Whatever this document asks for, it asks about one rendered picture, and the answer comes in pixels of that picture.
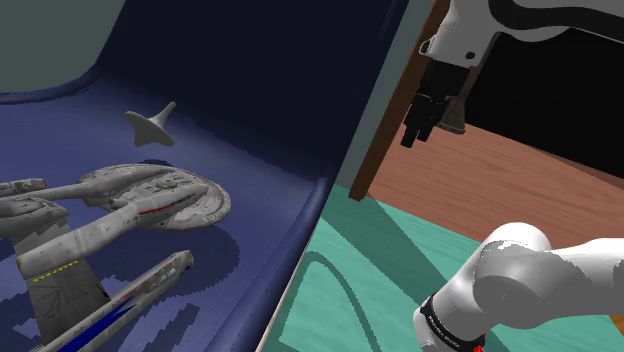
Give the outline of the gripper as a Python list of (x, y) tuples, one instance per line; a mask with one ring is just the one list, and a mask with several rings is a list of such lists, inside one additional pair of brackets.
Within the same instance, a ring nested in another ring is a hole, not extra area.
[[(469, 72), (469, 68), (437, 60), (428, 63), (403, 121), (403, 147), (411, 148), (416, 138), (422, 142), (428, 140), (433, 128), (443, 117), (443, 107), (448, 104), (450, 97), (459, 94)], [(429, 108), (424, 115), (422, 108)]]

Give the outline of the brown wooden furniture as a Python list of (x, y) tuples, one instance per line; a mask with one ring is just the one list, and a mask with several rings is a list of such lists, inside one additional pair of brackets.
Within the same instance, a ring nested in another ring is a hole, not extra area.
[(409, 110), (429, 59), (419, 53), (420, 45), (433, 36), (444, 19), (450, 0), (433, 0), (431, 10), (424, 21), (419, 37), (412, 45), (406, 62), (393, 91), (374, 138), (350, 187), (349, 197), (361, 201), (367, 192)]

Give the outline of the grey cone-shaped object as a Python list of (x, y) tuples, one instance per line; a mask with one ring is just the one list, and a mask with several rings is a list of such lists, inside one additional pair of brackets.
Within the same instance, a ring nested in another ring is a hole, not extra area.
[(461, 97), (453, 96), (448, 99), (443, 116), (436, 127), (458, 135), (465, 133), (465, 109)]

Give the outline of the teal rug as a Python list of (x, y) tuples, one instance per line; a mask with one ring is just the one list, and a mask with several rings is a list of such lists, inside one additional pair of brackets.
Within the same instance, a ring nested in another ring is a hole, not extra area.
[(262, 352), (421, 352), (414, 310), (477, 246), (334, 186)]

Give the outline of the dark blue sofa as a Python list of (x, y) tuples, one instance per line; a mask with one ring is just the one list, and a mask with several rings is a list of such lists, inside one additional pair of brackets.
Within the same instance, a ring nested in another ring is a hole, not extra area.
[[(125, 0), (96, 78), (43, 102), (0, 93), (0, 182), (75, 182), (150, 161), (220, 184), (232, 209), (190, 232), (135, 229), (92, 255), (109, 293), (168, 255), (194, 266), (98, 352), (215, 352), (211, 343), (340, 165), (409, 0)], [(174, 140), (134, 145), (124, 118), (176, 107)]]

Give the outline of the grey spinning top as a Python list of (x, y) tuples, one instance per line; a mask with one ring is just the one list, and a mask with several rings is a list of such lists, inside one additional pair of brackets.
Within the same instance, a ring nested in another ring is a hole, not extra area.
[(145, 146), (151, 143), (159, 143), (167, 147), (174, 145), (174, 140), (165, 131), (164, 124), (172, 110), (176, 107), (175, 102), (170, 102), (161, 112), (151, 118), (146, 118), (133, 111), (124, 113), (124, 118), (132, 125), (136, 147)]

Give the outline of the grey spaceship model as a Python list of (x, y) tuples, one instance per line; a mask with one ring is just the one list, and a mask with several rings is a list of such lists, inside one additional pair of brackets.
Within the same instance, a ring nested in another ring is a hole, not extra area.
[(95, 352), (194, 264), (178, 251), (115, 295), (87, 257), (134, 228), (190, 231), (231, 211), (229, 194), (190, 171), (121, 164), (50, 188), (41, 178), (0, 183), (0, 238), (11, 241), (42, 342), (30, 352)]

